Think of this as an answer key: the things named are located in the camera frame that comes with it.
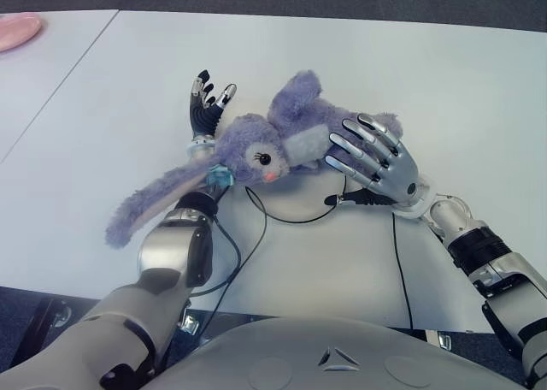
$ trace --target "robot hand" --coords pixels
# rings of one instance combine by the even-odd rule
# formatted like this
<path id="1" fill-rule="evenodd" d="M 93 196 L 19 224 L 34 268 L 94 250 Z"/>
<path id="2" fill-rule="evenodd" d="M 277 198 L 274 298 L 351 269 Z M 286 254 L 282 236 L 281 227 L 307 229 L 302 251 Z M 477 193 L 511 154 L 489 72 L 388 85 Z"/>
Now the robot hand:
<path id="1" fill-rule="evenodd" d="M 213 91 L 213 84 L 208 84 L 209 72 L 202 71 L 194 80 L 190 95 L 190 121 L 191 128 L 194 131 L 194 138 L 198 136 L 211 137 L 215 136 L 216 126 L 221 119 L 224 108 L 233 98 L 237 87 L 230 84 L 216 99 L 215 97 L 207 96 Z"/>
<path id="2" fill-rule="evenodd" d="M 373 117 L 359 115 L 357 120 L 359 123 L 346 119 L 342 124 L 362 141 L 362 146 L 353 145 L 337 133 L 331 133 L 330 140 L 348 152 L 357 161 L 353 166 L 359 168 L 352 168 L 331 155 L 325 157 L 325 162 L 359 182 L 363 189 L 331 196 L 325 203 L 415 204 L 422 189 L 412 156 L 403 143 Z"/>

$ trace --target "stuffed bunny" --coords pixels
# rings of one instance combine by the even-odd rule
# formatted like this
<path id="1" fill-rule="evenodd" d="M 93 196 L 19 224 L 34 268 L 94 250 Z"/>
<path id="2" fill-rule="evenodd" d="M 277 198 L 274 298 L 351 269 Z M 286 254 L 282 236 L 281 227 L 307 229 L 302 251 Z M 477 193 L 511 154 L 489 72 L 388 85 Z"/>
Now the stuffed bunny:
<path id="1" fill-rule="evenodd" d="M 356 120 L 358 115 L 328 103 L 320 94 L 321 84 L 314 72 L 298 73 L 275 96 L 267 119 L 255 114 L 237 117 L 217 139 L 212 156 L 175 168 L 126 199 L 106 230 L 107 243 L 116 248 L 126 245 L 135 231 L 219 165 L 227 167 L 235 182 L 246 186 L 272 182 L 291 172 L 317 171 L 332 147 L 329 133 L 347 136 L 342 120 Z M 374 119 L 402 136 L 395 115 L 380 114 Z M 341 148 L 330 153 L 355 164 Z"/>

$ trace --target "bunny head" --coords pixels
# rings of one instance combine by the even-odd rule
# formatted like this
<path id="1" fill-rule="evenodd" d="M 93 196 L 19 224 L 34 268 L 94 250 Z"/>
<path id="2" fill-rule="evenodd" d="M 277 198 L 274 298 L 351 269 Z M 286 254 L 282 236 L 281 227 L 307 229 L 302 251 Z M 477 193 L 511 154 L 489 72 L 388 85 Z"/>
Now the bunny head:
<path id="1" fill-rule="evenodd" d="M 244 185 L 271 182 L 289 173 L 279 132 L 260 115 L 236 118 L 217 140 L 215 156 Z"/>

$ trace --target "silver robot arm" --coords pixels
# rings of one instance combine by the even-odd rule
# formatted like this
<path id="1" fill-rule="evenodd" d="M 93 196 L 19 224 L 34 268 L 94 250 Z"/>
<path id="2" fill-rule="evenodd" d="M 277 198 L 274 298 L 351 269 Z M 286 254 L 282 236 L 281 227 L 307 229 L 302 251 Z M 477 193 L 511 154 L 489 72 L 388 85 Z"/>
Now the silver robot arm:
<path id="1" fill-rule="evenodd" d="M 526 384 L 547 388 L 547 281 L 509 249 L 483 221 L 473 219 L 461 199 L 437 194 L 419 175 L 412 156 L 390 131 L 368 115 L 344 127 L 362 146 L 336 133 L 331 141 L 356 162 L 327 156 L 326 163 L 363 189 L 326 200 L 328 204 L 384 204 L 395 215 L 420 219 L 439 240 L 486 301 L 483 313 L 503 346 L 522 361 Z"/>
<path id="2" fill-rule="evenodd" d="M 229 85 L 206 100 L 207 71 L 191 92 L 191 159 L 214 150 L 216 125 L 235 94 Z M 211 223 L 221 186 L 199 185 L 183 196 L 144 239 L 139 279 L 101 300 L 50 346 L 0 375 L 2 390 L 137 389 L 154 378 L 194 287 L 212 272 Z"/>

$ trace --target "bunny ear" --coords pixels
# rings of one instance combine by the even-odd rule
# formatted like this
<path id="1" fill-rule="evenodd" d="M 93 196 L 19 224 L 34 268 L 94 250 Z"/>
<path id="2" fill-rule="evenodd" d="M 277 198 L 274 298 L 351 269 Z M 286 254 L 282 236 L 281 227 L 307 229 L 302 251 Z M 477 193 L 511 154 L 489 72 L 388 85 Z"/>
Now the bunny ear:
<path id="1" fill-rule="evenodd" d="M 195 188 L 217 163 L 216 157 L 190 162 L 136 191 L 115 212 L 106 229 L 106 243 L 115 248 L 127 245 L 133 233 Z"/>
<path id="2" fill-rule="evenodd" d="M 300 110 L 321 94 L 321 83 L 314 71 L 296 74 L 273 98 L 268 121 L 274 125 L 292 123 Z"/>

